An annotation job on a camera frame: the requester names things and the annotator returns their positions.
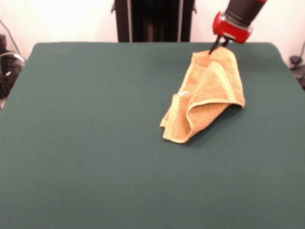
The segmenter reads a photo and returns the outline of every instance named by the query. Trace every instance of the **orange towel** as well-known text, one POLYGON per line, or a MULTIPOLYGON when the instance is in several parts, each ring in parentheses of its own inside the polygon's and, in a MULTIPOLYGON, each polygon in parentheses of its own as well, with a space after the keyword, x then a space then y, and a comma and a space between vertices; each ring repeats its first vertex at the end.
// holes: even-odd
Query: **orange towel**
POLYGON ((209 51, 195 52, 182 86, 161 121, 163 138, 185 143, 232 104, 245 106, 235 55, 224 47, 211 55, 209 51))

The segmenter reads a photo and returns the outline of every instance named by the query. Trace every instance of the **black cable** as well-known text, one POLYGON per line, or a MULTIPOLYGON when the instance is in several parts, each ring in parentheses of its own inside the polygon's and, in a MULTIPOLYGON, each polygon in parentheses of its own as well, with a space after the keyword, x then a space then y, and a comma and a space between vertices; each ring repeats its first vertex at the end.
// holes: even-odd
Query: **black cable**
POLYGON ((304 53, 304 48, 305 48, 305 42, 303 43, 303 48, 302 48, 302 51, 301 51, 300 58, 303 56, 303 53, 304 53))
POLYGON ((17 52, 18 52, 18 54, 20 55, 20 51, 19 51, 19 49, 18 49, 18 47, 17 47, 17 45, 16 45, 16 42, 15 42, 14 39, 13 39, 13 36, 12 36, 11 33, 10 33, 10 30, 8 29, 8 27, 5 26, 5 24, 2 22, 1 19, 0 19, 0 24, 1 24, 1 25, 5 28, 5 30, 9 33, 10 39, 11 39, 11 41, 13 42, 13 44, 14 44, 14 46, 15 46, 17 52))

